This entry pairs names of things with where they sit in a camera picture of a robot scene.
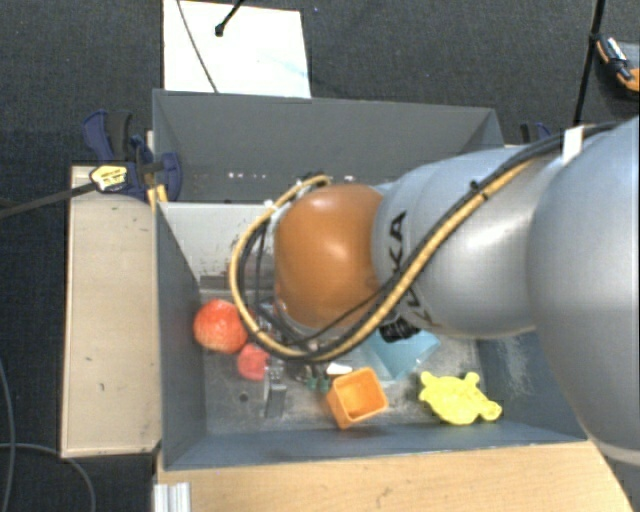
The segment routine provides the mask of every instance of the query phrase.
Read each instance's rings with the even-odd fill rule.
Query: red ball
[[[193,336],[202,346],[223,354],[238,352],[249,337],[238,308],[221,299],[213,299],[198,310]]]

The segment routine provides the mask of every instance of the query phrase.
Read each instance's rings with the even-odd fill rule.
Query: black carpet
[[[265,0],[296,8],[316,97],[493,107],[507,142],[519,124],[570,125],[593,2]],[[0,16],[0,197],[65,188],[80,133],[98,108],[134,112],[150,128],[162,85],[160,0],[4,0]],[[640,41],[640,3],[610,0],[603,31]],[[233,29],[233,21],[227,30]],[[211,70],[215,80],[215,70]],[[638,102],[594,73],[584,119],[625,119]],[[0,222],[0,357],[18,441],[56,447],[65,295],[65,206]],[[8,440],[0,403],[0,443]],[[8,457],[0,453],[0,495]],[[150,506],[151,457],[83,461],[100,511]],[[82,480],[55,459],[20,453],[12,511],[88,510]]]

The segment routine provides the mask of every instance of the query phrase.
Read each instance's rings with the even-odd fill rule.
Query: gray bin
[[[294,382],[284,417],[265,419],[262,384],[242,381],[233,356],[207,352],[192,337],[201,303],[227,293],[231,242],[259,203],[309,171],[374,184],[427,162],[500,147],[492,110],[156,91],[154,137],[156,152],[177,151],[185,171],[181,202],[161,205],[155,219],[167,470],[585,438],[534,334],[441,339],[424,363],[438,375],[478,371],[488,396],[504,408],[498,422],[441,424],[417,403],[412,372],[385,389],[400,390],[388,413],[346,431],[335,427],[320,395]]]

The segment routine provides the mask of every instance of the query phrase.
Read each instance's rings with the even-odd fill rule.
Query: red apple
[[[247,343],[238,354],[238,373],[248,380],[264,379],[269,354],[253,343]]]
[[[238,352],[249,336],[238,308],[221,299],[213,299],[198,310],[193,320],[193,335],[202,346],[224,354]]]

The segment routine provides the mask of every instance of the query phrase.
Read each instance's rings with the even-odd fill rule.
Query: yellow rubber duck
[[[433,412],[448,423],[470,425],[478,415],[485,421],[495,421],[502,414],[502,407],[476,387],[480,376],[475,372],[467,373],[464,379],[422,372],[420,380],[424,389],[418,399],[428,403]]]

